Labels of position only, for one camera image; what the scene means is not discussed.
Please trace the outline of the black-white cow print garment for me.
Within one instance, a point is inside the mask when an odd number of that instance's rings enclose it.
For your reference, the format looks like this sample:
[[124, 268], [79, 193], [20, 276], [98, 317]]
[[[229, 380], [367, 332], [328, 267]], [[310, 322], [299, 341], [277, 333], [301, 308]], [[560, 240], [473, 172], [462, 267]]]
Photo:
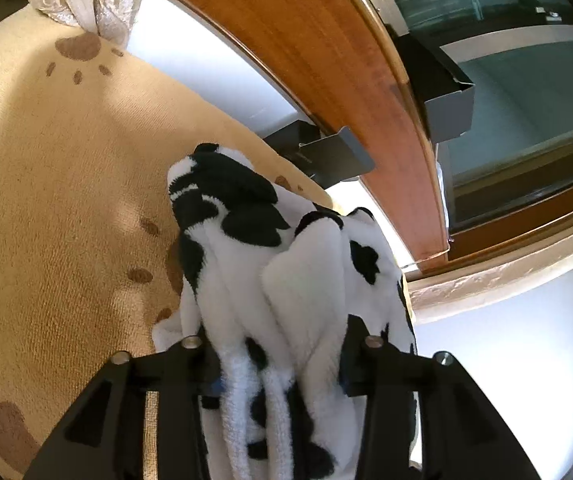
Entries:
[[406, 281], [372, 212], [317, 205], [200, 144], [167, 174], [179, 309], [157, 350], [204, 332], [224, 391], [202, 402], [215, 479], [336, 479], [356, 467], [365, 404], [340, 384], [351, 316], [415, 352]]

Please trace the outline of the beige curtain right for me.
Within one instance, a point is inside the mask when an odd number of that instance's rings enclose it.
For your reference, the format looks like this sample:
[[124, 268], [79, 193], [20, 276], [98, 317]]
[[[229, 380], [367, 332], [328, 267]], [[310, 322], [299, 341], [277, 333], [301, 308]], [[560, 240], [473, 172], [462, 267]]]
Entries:
[[573, 226], [529, 246], [408, 284], [413, 322], [427, 324], [498, 304], [573, 270]]

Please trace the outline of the yellow paw print blanket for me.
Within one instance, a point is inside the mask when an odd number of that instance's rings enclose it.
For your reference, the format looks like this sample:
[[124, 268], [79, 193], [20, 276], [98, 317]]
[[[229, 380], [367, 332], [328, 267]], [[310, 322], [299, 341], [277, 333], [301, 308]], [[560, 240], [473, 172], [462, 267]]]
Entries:
[[0, 476], [24, 476], [96, 370], [153, 351], [179, 304], [167, 171], [203, 142], [321, 205], [257, 134], [97, 36], [24, 8], [0, 23]]

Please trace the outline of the black box below sill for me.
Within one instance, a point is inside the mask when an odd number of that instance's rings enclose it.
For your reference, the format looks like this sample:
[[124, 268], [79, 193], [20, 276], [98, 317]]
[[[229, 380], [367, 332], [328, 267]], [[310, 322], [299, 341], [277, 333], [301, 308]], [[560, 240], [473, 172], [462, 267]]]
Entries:
[[349, 127], [325, 136], [317, 126], [296, 120], [264, 141], [320, 188], [355, 180], [375, 169], [375, 161]]

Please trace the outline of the black box on sill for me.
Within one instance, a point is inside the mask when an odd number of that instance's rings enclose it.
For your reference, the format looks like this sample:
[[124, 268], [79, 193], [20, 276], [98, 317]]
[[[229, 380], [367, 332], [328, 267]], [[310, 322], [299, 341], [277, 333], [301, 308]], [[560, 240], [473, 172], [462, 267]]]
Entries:
[[433, 144], [459, 138], [472, 127], [475, 84], [439, 47], [413, 34], [393, 39]]

